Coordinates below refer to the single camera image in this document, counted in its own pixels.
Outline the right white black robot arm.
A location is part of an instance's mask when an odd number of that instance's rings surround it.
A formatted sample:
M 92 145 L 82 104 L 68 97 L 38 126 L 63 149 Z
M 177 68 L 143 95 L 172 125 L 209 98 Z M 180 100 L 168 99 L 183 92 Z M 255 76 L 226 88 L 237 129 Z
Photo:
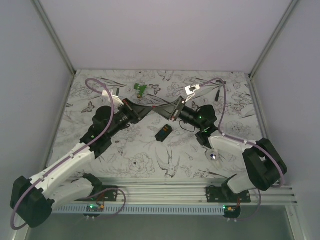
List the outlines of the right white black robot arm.
M 153 110 L 169 121 L 181 120 L 198 129 L 195 136 L 200 145 L 216 153 L 227 152 L 244 161 L 245 172 L 229 177 L 222 185 L 221 195 L 226 202 L 234 202 L 244 191 L 267 191 L 276 183 L 280 187 L 285 183 L 284 175 L 288 168 L 271 141 L 266 138 L 250 141 L 223 133 L 220 127 L 215 126 L 217 117 L 212 105 L 193 110 L 179 97 Z

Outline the black fuse box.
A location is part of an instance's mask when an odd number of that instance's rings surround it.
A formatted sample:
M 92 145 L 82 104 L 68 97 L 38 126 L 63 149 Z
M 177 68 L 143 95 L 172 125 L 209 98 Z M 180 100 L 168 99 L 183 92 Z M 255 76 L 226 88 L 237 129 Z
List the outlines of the black fuse box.
M 173 128 L 170 125 L 166 124 L 155 135 L 155 139 L 157 142 L 162 143 L 172 132 L 173 132 Z

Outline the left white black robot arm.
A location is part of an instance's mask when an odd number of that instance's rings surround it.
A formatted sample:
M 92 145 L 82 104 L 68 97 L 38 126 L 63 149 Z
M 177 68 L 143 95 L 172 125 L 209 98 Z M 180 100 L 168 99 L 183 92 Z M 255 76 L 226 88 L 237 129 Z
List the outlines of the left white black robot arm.
M 112 137 L 129 124 L 142 121 L 153 107 L 138 105 L 127 98 L 115 112 L 114 106 L 101 106 L 92 118 L 92 125 L 79 143 L 56 163 L 30 178 L 20 176 L 12 187 L 10 226 L 20 230 L 38 227 L 51 215 L 58 200 L 54 191 L 76 170 L 100 157 L 111 145 Z

